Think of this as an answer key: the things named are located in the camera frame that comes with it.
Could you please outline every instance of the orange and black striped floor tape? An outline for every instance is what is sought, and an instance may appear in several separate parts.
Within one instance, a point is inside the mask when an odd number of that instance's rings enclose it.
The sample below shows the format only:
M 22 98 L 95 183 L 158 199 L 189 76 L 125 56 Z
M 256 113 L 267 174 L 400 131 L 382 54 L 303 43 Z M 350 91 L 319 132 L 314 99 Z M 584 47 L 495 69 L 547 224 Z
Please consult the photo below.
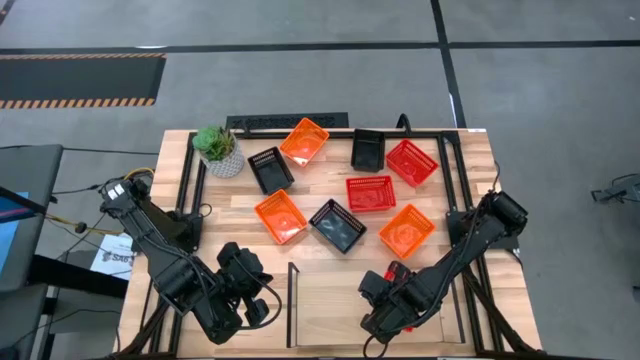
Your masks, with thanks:
M 151 106 L 166 54 L 0 56 L 0 109 Z

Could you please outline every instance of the wooden tabletop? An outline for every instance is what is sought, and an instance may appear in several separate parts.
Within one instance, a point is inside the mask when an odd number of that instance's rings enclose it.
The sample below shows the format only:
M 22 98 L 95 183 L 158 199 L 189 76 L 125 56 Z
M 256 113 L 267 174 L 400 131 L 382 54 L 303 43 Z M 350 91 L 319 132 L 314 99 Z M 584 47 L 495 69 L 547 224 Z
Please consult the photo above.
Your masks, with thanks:
M 460 130 L 459 133 L 471 192 L 474 203 L 477 204 L 491 187 L 496 175 L 489 138 L 484 131 Z M 188 130 L 166 131 L 160 149 L 151 196 L 155 204 L 167 211 L 173 210 L 176 203 L 188 134 Z M 240 145 L 244 156 L 249 157 L 269 147 L 278 146 L 281 141 L 240 140 Z M 387 152 L 399 141 L 387 140 Z M 435 140 L 411 141 L 439 163 Z M 348 208 L 345 179 L 371 175 L 351 168 L 351 144 L 350 139 L 330 139 L 305 168 L 289 159 L 285 160 L 295 178 L 293 185 L 286 191 L 307 219 L 329 199 Z M 453 150 L 448 146 L 447 151 L 458 204 L 463 204 Z M 197 164 L 198 161 L 193 162 L 185 208 L 190 208 Z M 254 206 L 266 196 L 262 195 L 246 162 L 242 172 L 231 179 L 207 175 L 202 202 L 210 204 L 213 210 L 205 218 L 200 249 L 196 255 L 216 271 L 216 256 L 225 243 L 235 241 L 240 247 L 249 248 L 258 255 L 265 272 L 274 276 L 271 286 L 282 298 L 284 306 L 273 324 L 259 330 L 240 331 L 223 345 L 208 341 L 198 322 L 189 314 L 182 323 L 178 356 L 361 356 L 362 345 L 368 333 L 360 328 L 359 323 L 362 316 L 371 311 L 371 307 L 366 300 L 360 298 L 358 285 L 367 270 L 384 274 L 392 260 L 399 260 L 382 243 L 378 231 L 407 204 L 413 204 L 436 225 L 436 230 L 403 263 L 417 270 L 433 265 L 450 249 L 445 221 L 445 213 L 449 207 L 441 168 L 417 188 L 409 186 L 386 167 L 378 174 L 391 175 L 397 205 L 387 211 L 356 214 L 368 230 L 346 255 L 311 227 L 291 242 L 277 245 L 254 212 Z M 487 251 L 486 260 L 496 305 L 522 338 L 531 346 L 539 348 L 540 340 L 520 265 L 503 250 Z M 292 307 L 296 315 L 294 335 L 298 346 L 291 349 L 286 348 L 289 262 L 294 262 L 300 270 L 294 297 L 297 302 Z M 123 344 L 128 344 L 139 330 L 148 284 L 147 260 L 144 256 L 139 256 L 134 263 L 120 321 L 119 331 Z M 453 288 L 449 289 L 440 313 L 412 333 L 403 332 L 396 336 L 390 343 L 388 356 L 474 354 L 460 277 L 455 284 L 455 291 Z M 456 311 L 454 292 L 459 311 Z M 267 301 L 271 309 L 269 316 L 272 316 L 277 308 L 275 298 L 264 290 L 260 297 Z M 157 294 L 153 293 L 147 317 L 155 308 L 156 301 Z M 486 314 L 479 303 L 478 309 L 484 344 L 490 349 L 491 338 Z M 161 350 L 168 348 L 172 316 L 169 314 L 165 319 Z M 380 350 L 380 345 L 371 345 L 369 353 L 377 354 Z

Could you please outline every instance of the red basket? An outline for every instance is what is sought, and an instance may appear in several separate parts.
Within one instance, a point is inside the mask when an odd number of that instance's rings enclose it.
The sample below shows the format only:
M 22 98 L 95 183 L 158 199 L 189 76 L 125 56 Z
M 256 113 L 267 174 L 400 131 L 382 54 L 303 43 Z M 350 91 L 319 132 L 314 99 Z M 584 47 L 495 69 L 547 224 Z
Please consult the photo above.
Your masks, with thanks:
M 438 168 L 438 163 L 406 139 L 387 154 L 387 164 L 413 187 L 422 184 Z
M 353 212 L 387 210 L 396 206 L 389 175 L 347 179 L 347 195 Z

